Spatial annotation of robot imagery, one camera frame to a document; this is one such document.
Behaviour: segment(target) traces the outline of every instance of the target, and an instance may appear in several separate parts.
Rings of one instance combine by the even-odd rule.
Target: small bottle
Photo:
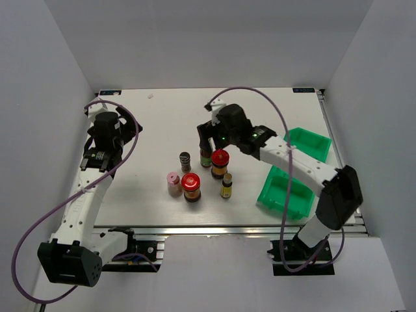
[[[184,174],[190,172],[190,155],[187,151],[183,151],[179,155],[179,160],[181,161],[181,169]]]
[[[211,165],[212,165],[211,152],[201,149],[200,150],[200,161],[201,161],[201,166],[203,166],[204,168],[211,167]]]
[[[187,202],[194,203],[201,198],[201,180],[196,174],[185,174],[182,177],[183,195]]]
[[[168,181],[168,192],[172,197],[178,197],[182,194],[182,184],[179,174],[176,172],[170,172],[166,176]]]
[[[211,174],[214,179],[221,180],[224,177],[224,174],[227,173],[229,154],[223,149],[218,149],[211,155],[211,160],[213,162]]]
[[[233,185],[233,176],[231,174],[224,174],[221,186],[221,197],[230,198]]]

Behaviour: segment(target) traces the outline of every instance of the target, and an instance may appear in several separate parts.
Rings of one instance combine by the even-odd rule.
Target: red cap
[[[184,190],[193,191],[198,189],[201,185],[201,180],[198,175],[190,173],[182,177],[182,187]]]
[[[229,153],[223,149],[218,149],[211,155],[211,160],[217,166],[225,166],[229,161]]]

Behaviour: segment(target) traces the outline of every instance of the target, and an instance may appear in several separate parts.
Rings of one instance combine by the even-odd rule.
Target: black mounting bracket
[[[145,255],[151,262],[157,260],[157,241],[156,240],[128,240],[126,251],[119,255],[138,253]],[[154,272],[154,269],[146,264],[147,261],[143,259],[136,260],[136,257],[128,257],[125,259],[115,260],[103,266],[103,272]]]
[[[274,256],[273,259],[273,275],[274,276],[320,276],[320,275],[335,275],[333,265],[321,266],[322,262],[328,262],[332,259],[332,253],[330,244],[327,241],[318,253],[318,257],[309,266],[297,273],[290,273],[285,269],[281,262],[279,241],[272,240],[272,249],[267,253]],[[297,264],[288,264],[289,268],[299,267],[302,263],[308,260],[315,250],[311,250],[311,253],[305,253],[293,244],[293,240],[283,241],[283,250],[285,252],[285,260],[288,262],[296,261]]]

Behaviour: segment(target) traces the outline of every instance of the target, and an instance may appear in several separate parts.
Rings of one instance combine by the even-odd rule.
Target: yellow bottle
[[[231,191],[233,189],[233,176],[231,174],[225,174],[222,180],[221,186],[221,197],[223,198],[230,198]]]

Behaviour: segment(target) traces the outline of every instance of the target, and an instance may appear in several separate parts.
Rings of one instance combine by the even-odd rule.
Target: bottle label
[[[211,158],[201,157],[201,165],[204,167],[210,167],[212,164]]]
[[[224,197],[224,198],[230,198],[231,197],[231,190],[232,190],[232,187],[222,186],[221,187],[221,196]]]

